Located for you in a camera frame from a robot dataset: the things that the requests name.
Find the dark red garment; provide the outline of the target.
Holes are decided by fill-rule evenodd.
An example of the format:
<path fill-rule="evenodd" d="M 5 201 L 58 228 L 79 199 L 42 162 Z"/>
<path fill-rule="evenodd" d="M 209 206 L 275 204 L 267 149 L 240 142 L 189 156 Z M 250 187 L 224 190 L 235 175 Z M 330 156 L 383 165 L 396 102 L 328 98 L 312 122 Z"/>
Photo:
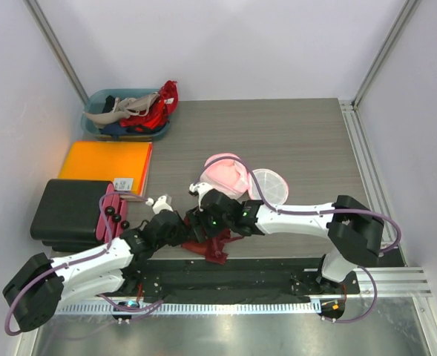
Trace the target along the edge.
<path fill-rule="evenodd" d="M 229 227 L 213 217 L 186 217 L 184 223 L 191 234 L 181 248 L 203 256 L 210 263 L 223 265 L 229 255 L 224 252 L 225 246 L 243 239 L 240 235 L 232 236 Z"/>

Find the white mesh laundry bag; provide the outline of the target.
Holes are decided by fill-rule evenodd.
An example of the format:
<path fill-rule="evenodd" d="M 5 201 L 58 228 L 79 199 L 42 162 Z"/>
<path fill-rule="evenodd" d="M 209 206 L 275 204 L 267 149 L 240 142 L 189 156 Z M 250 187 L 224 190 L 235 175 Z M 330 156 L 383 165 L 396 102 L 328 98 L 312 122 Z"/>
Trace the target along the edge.
<path fill-rule="evenodd" d="M 239 163 L 241 163 L 240 162 L 241 158 L 235 154 L 231 154 L 231 153 L 215 154 L 213 156 L 210 156 L 206 160 L 204 164 L 204 171 L 214 162 L 221 159 L 234 159 Z M 244 194 L 248 194 L 249 198 L 252 200 L 259 200 L 260 195 L 258 193 L 258 189 L 254 183 L 252 175 L 248 171 L 247 173 L 249 174 L 249 189 Z M 267 168 L 254 169 L 252 170 L 252 173 L 257 178 L 257 183 L 263 193 L 264 198 L 268 202 L 274 205 L 282 205 L 287 201 L 289 196 L 289 186 L 286 180 L 281 175 Z"/>

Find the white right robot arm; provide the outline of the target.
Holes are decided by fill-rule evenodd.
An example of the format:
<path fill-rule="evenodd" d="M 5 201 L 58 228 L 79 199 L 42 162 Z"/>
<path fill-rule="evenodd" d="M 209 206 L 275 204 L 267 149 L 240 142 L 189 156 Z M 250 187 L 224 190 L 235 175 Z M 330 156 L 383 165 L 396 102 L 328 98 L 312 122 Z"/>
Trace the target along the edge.
<path fill-rule="evenodd" d="M 311 281 L 317 293 L 339 289 L 357 267 L 378 265 L 384 222 L 350 196 L 322 205 L 272 205 L 263 200 L 239 202 L 211 189 L 198 194 L 198 205 L 187 211 L 191 238 L 204 242 L 226 230 L 242 237 L 302 234 L 330 241 Z"/>

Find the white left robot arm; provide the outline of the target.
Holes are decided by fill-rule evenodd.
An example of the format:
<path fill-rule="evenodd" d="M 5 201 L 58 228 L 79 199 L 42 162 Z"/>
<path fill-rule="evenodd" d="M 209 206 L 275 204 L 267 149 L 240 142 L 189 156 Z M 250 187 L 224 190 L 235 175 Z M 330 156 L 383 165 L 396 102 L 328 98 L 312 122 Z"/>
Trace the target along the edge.
<path fill-rule="evenodd" d="M 32 256 L 2 291 L 9 306 L 6 333 L 33 331 L 61 308 L 85 298 L 115 292 L 132 295 L 139 285 L 139 265 L 166 245 L 186 242 L 190 228 L 187 217 L 163 210 L 143 227 L 95 248 L 66 257 Z"/>

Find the pink bra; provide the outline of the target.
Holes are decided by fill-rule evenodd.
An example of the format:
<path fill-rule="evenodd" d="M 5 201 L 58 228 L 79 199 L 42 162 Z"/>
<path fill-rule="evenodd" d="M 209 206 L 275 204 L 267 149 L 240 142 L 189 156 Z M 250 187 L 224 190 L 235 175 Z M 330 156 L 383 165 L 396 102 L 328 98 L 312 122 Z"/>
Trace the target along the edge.
<path fill-rule="evenodd" d="M 206 182 L 232 199 L 237 199 L 249 189 L 249 174 L 238 161 L 221 159 L 200 175 L 200 182 Z"/>

